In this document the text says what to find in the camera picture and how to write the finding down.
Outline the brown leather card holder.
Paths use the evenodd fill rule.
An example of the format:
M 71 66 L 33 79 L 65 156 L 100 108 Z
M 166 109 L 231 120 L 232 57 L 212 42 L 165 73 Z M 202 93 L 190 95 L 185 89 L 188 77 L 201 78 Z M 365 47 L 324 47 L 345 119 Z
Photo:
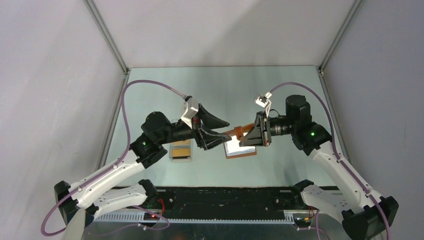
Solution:
M 257 148 L 255 146 L 240 146 L 241 140 L 245 135 L 253 129 L 254 124 L 236 126 L 232 130 L 228 130 L 223 134 L 231 137 L 230 141 L 223 144 L 226 159 L 244 158 L 257 155 Z

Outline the clear plastic card box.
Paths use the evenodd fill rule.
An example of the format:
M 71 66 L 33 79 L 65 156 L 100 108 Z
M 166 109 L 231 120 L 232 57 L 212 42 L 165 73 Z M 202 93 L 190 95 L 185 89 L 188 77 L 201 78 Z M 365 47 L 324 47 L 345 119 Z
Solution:
M 189 163 L 193 160 L 192 140 L 179 140 L 169 144 L 169 158 L 174 163 Z

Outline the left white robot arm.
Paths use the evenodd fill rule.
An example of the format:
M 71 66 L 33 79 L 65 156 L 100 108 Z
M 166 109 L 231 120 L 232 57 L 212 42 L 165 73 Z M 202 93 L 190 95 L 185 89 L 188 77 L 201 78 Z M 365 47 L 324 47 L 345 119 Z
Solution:
M 68 225 L 80 209 L 85 210 L 88 226 L 98 217 L 118 209 L 140 205 L 153 208 L 158 202 L 158 191 L 149 179 L 122 189 L 114 187 L 162 159 L 168 153 L 164 144 L 194 139 L 197 146 L 206 151 L 231 140 L 230 136 L 216 132 L 229 125 L 201 104 L 189 110 L 188 117 L 174 123 L 160 111 L 150 113 L 141 125 L 143 133 L 123 156 L 80 181 L 72 184 L 60 181 L 54 186 L 65 224 Z

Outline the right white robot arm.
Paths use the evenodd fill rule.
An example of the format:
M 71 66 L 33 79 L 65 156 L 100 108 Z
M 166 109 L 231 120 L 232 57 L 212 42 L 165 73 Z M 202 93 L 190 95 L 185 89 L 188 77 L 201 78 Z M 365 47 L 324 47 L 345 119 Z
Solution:
M 242 147 L 267 147 L 272 137 L 290 135 L 296 148 L 319 164 L 335 183 L 340 195 L 322 190 L 310 180 L 294 185 L 291 204 L 297 209 L 311 206 L 339 223 L 353 240 L 369 240 L 388 232 L 399 209 L 392 197 L 372 188 L 337 151 L 329 132 L 312 119 L 311 106 L 303 95 L 285 100 L 285 115 L 270 117 L 271 93 L 258 96 L 263 107 L 256 114 L 253 128 L 240 141 Z

